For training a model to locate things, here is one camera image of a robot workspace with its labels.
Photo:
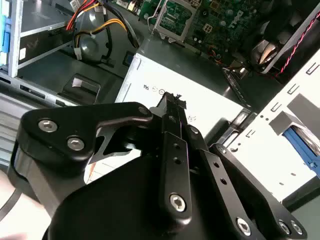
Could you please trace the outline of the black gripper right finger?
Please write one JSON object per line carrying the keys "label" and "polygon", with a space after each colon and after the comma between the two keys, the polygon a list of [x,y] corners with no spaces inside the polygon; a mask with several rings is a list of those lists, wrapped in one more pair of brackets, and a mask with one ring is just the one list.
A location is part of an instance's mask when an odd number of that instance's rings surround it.
{"label": "black gripper right finger", "polygon": [[227,150],[208,147],[187,123],[186,102],[175,98],[186,137],[192,194],[216,240],[306,240],[302,224]]}

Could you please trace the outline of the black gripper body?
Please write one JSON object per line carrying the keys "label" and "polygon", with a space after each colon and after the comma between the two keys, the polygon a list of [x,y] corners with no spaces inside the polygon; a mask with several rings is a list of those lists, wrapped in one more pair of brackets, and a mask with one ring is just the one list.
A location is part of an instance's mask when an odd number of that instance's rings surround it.
{"label": "black gripper body", "polygon": [[44,233],[46,240],[232,240],[223,200],[210,186],[200,158],[190,150],[190,180],[179,176],[174,183],[190,188],[188,224],[171,219],[160,203],[169,198],[161,187],[161,149],[139,146],[141,156],[90,184],[71,192],[52,216]]}

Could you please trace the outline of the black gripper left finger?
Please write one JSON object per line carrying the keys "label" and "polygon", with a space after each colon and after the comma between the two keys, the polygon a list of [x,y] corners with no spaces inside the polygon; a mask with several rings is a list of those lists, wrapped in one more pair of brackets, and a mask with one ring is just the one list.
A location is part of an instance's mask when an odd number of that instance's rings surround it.
{"label": "black gripper left finger", "polygon": [[[138,102],[32,110],[20,123],[20,174],[51,217],[115,212],[171,227],[192,219],[186,103],[165,93]],[[89,163],[130,147],[141,156],[85,185]]]}

